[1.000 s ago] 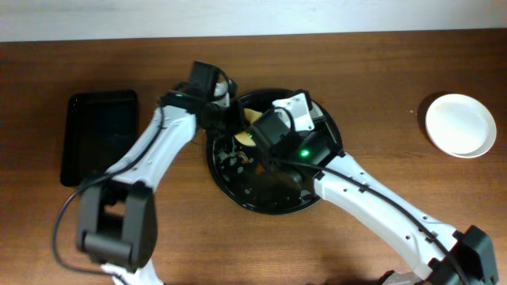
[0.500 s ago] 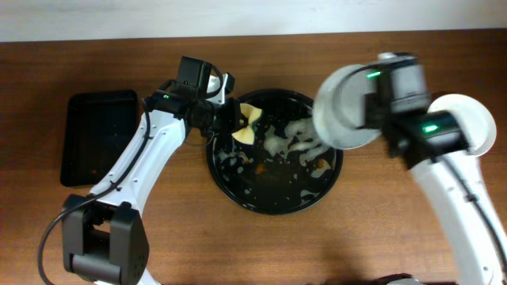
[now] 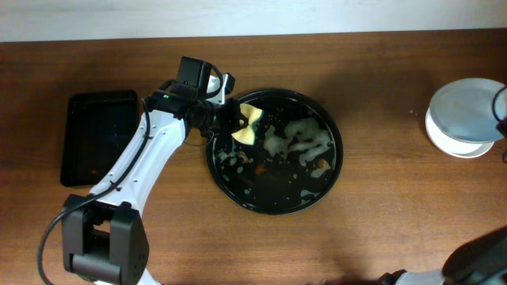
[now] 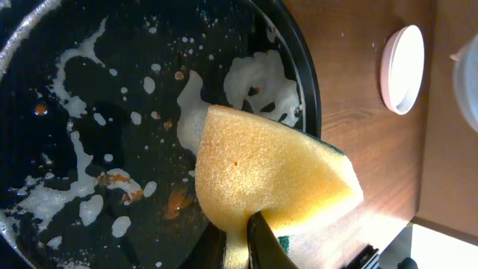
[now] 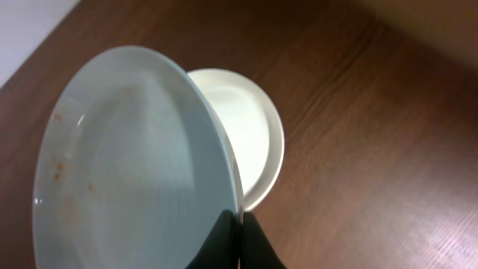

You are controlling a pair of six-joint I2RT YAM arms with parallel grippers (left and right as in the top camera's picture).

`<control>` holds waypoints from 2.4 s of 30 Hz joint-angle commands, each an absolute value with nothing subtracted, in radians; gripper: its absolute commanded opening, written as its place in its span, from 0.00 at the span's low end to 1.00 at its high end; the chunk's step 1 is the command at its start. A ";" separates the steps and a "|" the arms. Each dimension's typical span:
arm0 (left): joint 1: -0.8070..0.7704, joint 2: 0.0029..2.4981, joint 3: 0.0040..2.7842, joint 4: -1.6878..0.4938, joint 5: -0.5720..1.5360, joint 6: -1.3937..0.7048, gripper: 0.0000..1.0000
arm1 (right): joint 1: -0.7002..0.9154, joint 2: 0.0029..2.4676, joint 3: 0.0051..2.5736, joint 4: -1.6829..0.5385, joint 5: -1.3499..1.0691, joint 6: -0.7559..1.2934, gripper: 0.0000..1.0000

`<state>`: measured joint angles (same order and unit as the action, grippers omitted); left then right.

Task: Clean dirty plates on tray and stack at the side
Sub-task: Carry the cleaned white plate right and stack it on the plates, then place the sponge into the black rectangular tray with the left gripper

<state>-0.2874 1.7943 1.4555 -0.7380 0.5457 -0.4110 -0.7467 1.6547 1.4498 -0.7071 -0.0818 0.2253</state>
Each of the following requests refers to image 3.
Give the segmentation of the yellow sponge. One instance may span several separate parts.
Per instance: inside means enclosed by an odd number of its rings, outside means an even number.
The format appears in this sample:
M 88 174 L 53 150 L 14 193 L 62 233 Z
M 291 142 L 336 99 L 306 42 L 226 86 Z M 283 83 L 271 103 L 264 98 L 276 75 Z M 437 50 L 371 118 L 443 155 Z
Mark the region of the yellow sponge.
M 254 125 L 262 118 L 264 111 L 250 104 L 240 104 L 241 114 L 245 119 L 240 122 L 246 123 L 245 127 L 231 134 L 237 142 L 252 146 L 255 140 Z

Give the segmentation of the white plate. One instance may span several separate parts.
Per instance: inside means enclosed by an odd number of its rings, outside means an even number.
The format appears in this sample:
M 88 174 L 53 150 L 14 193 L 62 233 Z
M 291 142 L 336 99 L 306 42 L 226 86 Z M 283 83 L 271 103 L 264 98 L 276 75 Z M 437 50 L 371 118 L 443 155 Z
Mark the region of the white plate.
M 430 109 L 427 110 L 425 115 L 425 129 L 429 139 L 436 148 L 457 158 L 478 158 L 486 154 L 494 145 L 494 142 L 460 142 L 459 140 L 447 136 L 433 121 Z

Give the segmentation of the light blue plate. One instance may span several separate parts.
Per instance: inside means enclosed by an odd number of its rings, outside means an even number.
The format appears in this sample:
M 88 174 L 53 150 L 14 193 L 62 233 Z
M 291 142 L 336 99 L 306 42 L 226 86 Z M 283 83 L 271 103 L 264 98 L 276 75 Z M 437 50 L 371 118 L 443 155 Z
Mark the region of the light blue plate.
M 506 120 L 506 84 L 487 78 L 465 78 L 441 87 L 429 109 L 447 136 L 468 143 L 490 143 L 505 137 L 499 121 Z

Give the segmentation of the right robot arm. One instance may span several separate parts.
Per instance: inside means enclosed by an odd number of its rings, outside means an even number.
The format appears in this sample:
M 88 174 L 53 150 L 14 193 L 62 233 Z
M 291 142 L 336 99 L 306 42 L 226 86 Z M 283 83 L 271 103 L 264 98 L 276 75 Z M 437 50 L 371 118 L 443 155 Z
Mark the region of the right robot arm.
M 443 268 L 400 270 L 382 275 L 380 285 L 506 285 L 506 228 L 503 226 L 457 248 Z

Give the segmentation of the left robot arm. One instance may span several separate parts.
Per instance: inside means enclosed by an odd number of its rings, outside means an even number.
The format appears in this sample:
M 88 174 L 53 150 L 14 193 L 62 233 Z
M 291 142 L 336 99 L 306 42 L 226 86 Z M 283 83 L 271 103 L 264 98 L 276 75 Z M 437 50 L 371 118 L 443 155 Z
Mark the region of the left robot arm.
M 70 195 L 62 224 L 63 267 L 94 284 L 155 284 L 143 210 L 154 183 L 191 129 L 207 140 L 247 124 L 235 84 L 211 63 L 182 57 L 177 76 L 143 100 L 143 117 L 114 166 L 87 196 Z

